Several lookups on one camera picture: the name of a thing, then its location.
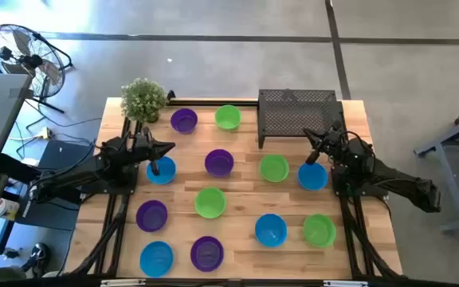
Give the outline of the small potted green plant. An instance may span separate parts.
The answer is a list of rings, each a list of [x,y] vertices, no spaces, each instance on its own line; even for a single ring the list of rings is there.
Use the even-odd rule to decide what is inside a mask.
[[[132,83],[122,86],[120,107],[130,120],[154,123],[159,120],[161,109],[168,103],[163,87],[147,78],[136,78]]]

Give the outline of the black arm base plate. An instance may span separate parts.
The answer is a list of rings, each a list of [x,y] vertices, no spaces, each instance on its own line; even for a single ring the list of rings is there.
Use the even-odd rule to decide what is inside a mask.
[[[83,185],[80,191],[87,195],[130,195],[135,191],[139,164],[109,168],[96,175],[94,182]]]
[[[386,189],[371,184],[368,175],[350,171],[345,166],[331,167],[331,180],[333,190],[338,196],[388,196]]]

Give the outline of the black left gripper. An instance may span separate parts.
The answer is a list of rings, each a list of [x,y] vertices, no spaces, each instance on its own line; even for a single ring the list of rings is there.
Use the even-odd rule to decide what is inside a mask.
[[[159,175],[158,161],[160,157],[164,157],[169,151],[171,151],[175,147],[175,143],[158,141],[157,147],[155,146],[155,140],[148,127],[143,127],[140,132],[135,135],[133,153],[136,157],[136,161],[150,161],[152,173],[154,175]]]

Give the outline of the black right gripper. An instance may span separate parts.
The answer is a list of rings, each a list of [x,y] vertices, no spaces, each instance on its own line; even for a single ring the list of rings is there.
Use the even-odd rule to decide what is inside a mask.
[[[318,133],[312,129],[304,129],[303,133],[312,145],[312,151],[305,163],[313,164],[320,157],[320,153],[324,153],[334,164],[347,164],[347,148],[343,143],[340,121],[335,121],[325,133]]]

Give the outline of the black aluminium side frame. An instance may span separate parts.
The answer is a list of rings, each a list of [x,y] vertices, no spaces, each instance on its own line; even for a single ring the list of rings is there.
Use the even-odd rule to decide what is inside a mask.
[[[68,275],[116,275],[134,191],[132,184],[126,194],[94,195],[81,205],[65,262]]]
[[[344,124],[343,143],[347,148],[347,164],[333,164],[332,166],[345,166],[350,171],[367,175],[368,160],[374,160],[371,145],[365,143],[355,132],[348,131]],[[351,268],[351,276],[358,277],[386,277],[398,278],[400,274],[394,271],[372,245],[367,235],[364,222],[362,196],[338,196],[343,218],[344,237]]]

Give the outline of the purple plastic mini bowl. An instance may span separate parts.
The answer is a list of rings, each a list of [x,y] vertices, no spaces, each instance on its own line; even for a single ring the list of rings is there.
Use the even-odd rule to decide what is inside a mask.
[[[189,108],[180,108],[171,116],[171,127],[181,134],[190,134],[196,128],[197,113]]]
[[[225,149],[215,149],[209,152],[205,158],[207,172],[216,177],[225,177],[233,169],[233,156]]]
[[[215,237],[203,236],[192,245],[190,259],[196,269],[211,272],[222,264],[224,248]]]
[[[142,231],[158,231],[167,222],[167,207],[159,200],[146,201],[137,210],[135,220]]]

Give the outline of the black aluminium frame rail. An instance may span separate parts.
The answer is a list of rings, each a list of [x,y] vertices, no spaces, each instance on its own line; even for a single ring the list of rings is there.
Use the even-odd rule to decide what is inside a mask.
[[[237,99],[237,98],[173,98],[169,101],[170,106],[183,107],[183,106],[222,106],[233,105],[238,107],[257,107],[258,101],[254,99]]]
[[[100,287],[102,280],[131,279],[108,276],[41,277],[25,280],[0,281],[0,287]],[[141,287],[323,287],[324,280],[297,279],[188,279],[188,278],[140,278],[147,284]],[[456,283],[420,281],[407,278],[364,278],[369,287],[459,287]]]

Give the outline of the white frame bracket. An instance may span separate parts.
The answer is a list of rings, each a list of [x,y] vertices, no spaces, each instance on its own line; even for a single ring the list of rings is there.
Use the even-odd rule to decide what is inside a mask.
[[[147,281],[145,279],[111,279],[102,280],[100,287],[141,287],[145,286]]]
[[[323,287],[369,287],[367,281],[324,280]]]

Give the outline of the white jar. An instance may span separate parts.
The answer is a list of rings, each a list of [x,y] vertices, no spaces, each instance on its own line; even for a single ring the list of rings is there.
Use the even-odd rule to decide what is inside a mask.
[[[1,199],[0,202],[0,218],[4,218],[6,220],[14,221],[18,210],[19,210],[19,203],[9,200],[9,199]]]

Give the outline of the black perforated metal shelf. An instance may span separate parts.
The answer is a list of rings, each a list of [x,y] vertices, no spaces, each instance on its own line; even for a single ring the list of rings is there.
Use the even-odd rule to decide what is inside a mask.
[[[343,123],[343,106],[333,90],[261,89],[257,101],[258,147],[267,137],[303,137],[304,129],[322,134]]]

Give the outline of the black desk beam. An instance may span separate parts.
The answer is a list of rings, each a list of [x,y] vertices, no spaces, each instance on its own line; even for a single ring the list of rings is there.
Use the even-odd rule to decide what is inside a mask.
[[[41,172],[35,167],[2,153],[0,154],[0,175],[7,175],[11,179],[28,184],[38,180]]]

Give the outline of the black floor fan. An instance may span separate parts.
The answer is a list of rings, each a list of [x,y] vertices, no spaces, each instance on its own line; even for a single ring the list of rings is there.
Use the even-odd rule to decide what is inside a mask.
[[[31,100],[62,113],[47,100],[60,92],[72,67],[72,58],[40,33],[20,25],[0,25],[0,73],[30,77]]]

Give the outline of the green plastic mini bowl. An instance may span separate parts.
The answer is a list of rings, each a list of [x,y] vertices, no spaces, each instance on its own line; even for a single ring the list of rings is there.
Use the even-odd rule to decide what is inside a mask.
[[[214,115],[216,125],[225,131],[233,131],[241,123],[241,111],[233,105],[223,105]]]
[[[261,177],[271,183],[279,183],[289,175],[288,160],[283,155],[265,155],[259,166]]]
[[[194,201],[196,212],[203,218],[214,219],[223,214],[227,200],[223,191],[217,187],[200,190]]]
[[[326,215],[312,214],[304,220],[303,236],[313,246],[319,248],[332,246],[336,237],[335,224]]]

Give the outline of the black computer tower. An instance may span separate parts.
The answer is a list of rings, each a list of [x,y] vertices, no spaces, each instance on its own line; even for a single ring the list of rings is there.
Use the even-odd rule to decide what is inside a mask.
[[[37,167],[40,170],[63,169],[81,159],[90,151],[89,145],[67,143],[52,140],[45,146],[44,153]],[[46,203],[30,203],[29,196],[22,191],[19,201],[20,208],[16,223],[52,228],[57,230],[72,230],[77,221],[79,204],[52,199]]]

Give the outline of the blue plastic mini bowl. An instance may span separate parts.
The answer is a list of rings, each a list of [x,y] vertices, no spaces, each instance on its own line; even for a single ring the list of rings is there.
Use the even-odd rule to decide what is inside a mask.
[[[176,165],[172,158],[164,156],[157,161],[159,168],[159,175],[155,175],[152,172],[151,163],[147,166],[147,178],[153,184],[165,185],[171,183],[175,177]]]
[[[139,258],[141,270],[149,277],[166,275],[173,266],[174,252],[169,244],[154,241],[147,244]]]
[[[263,214],[255,223],[255,236],[263,246],[281,246],[287,238],[287,233],[286,222],[278,214]]]
[[[297,172],[297,179],[304,189],[318,191],[327,185],[328,173],[324,166],[319,163],[303,163]]]

